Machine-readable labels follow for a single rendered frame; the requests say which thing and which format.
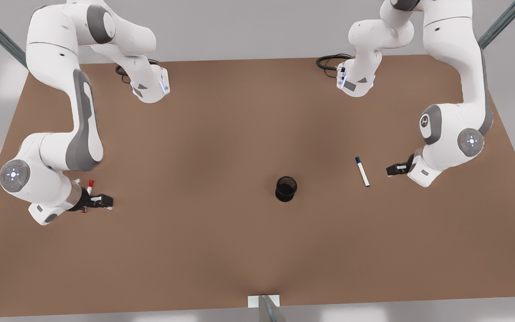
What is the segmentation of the red-capped white marker pen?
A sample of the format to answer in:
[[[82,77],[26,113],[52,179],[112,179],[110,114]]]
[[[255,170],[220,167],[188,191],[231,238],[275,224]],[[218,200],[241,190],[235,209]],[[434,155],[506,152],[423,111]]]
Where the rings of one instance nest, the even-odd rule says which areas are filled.
[[[87,187],[87,193],[88,195],[92,194],[92,187],[93,187],[93,180],[89,180],[88,187]],[[80,210],[81,213],[87,212],[87,206],[83,206],[83,208]]]

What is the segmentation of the black mesh pen holder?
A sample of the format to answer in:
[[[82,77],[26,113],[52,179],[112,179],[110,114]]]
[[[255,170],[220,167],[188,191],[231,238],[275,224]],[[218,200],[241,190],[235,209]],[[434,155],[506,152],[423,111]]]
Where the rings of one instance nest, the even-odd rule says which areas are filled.
[[[280,177],[276,182],[274,195],[281,202],[289,202],[295,195],[298,185],[292,177]]]

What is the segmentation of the white frame post foot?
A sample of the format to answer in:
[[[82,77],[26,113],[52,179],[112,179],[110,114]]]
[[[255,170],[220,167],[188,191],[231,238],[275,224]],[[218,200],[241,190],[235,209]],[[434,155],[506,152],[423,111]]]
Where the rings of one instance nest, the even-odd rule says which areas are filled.
[[[259,299],[263,298],[263,297],[264,297],[264,295],[248,296],[247,297],[248,308],[258,308],[259,307]],[[274,305],[281,306],[280,295],[267,295],[267,297],[269,297],[272,300]]]

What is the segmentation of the blue-capped white marker pen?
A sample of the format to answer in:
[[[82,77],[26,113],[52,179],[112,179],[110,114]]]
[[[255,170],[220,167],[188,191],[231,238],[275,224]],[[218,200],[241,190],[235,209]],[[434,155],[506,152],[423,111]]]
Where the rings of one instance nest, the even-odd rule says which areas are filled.
[[[364,167],[362,165],[362,162],[360,161],[360,158],[359,157],[356,157],[355,158],[356,160],[356,163],[357,163],[357,166],[359,168],[359,171],[360,171],[360,175],[362,176],[362,179],[363,179],[363,182],[364,182],[364,185],[366,187],[370,187],[370,183],[368,181],[368,178],[367,178],[367,175],[366,175],[366,172],[364,170]]]

